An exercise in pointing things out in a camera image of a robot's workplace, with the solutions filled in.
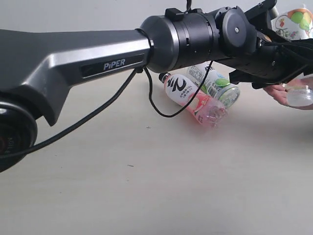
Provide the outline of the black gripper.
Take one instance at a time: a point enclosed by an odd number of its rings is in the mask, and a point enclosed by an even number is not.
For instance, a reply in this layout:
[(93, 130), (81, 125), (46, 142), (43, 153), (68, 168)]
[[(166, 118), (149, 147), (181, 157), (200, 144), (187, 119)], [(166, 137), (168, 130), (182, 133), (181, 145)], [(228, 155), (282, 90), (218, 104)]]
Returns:
[(232, 84), (251, 83), (253, 88), (260, 89), (269, 85), (276, 85), (291, 81), (292, 75), (313, 73), (313, 65), (307, 66), (288, 58), (281, 49), (280, 43), (286, 40), (278, 36), (270, 25), (270, 21), (277, 15), (277, 2), (264, 0), (245, 12), (249, 23), (258, 32), (256, 51), (252, 55), (241, 56), (236, 62), (243, 65), (233, 65), (234, 71), (229, 74)]

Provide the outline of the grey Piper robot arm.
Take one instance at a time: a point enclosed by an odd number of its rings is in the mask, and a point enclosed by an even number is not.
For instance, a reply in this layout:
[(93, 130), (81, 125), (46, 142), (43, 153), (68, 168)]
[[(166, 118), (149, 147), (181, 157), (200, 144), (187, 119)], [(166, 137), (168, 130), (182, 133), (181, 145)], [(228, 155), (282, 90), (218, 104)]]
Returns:
[(271, 28), (276, 1), (244, 12), (223, 7), (204, 13), (168, 8), (133, 30), (0, 32), (0, 169), (72, 132), (101, 107), (36, 144), (36, 120), (54, 125), (69, 90), (121, 71), (162, 73), (205, 61), (234, 69), (230, 81), (264, 88), (313, 71), (312, 39), (286, 39)]

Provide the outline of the person's open hand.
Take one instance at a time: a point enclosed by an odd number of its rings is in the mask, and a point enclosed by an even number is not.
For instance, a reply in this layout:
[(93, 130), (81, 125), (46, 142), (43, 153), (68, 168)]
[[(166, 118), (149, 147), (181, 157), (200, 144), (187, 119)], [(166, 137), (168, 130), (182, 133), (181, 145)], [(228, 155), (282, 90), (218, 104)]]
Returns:
[(301, 107), (296, 107), (296, 106), (291, 106), (288, 104), (287, 101), (287, 91), (282, 85), (271, 85), (263, 88), (263, 90), (270, 95), (275, 101), (277, 101), (280, 105), (289, 107), (289, 108), (294, 108), (298, 110), (312, 110), (313, 106), (301, 106)]

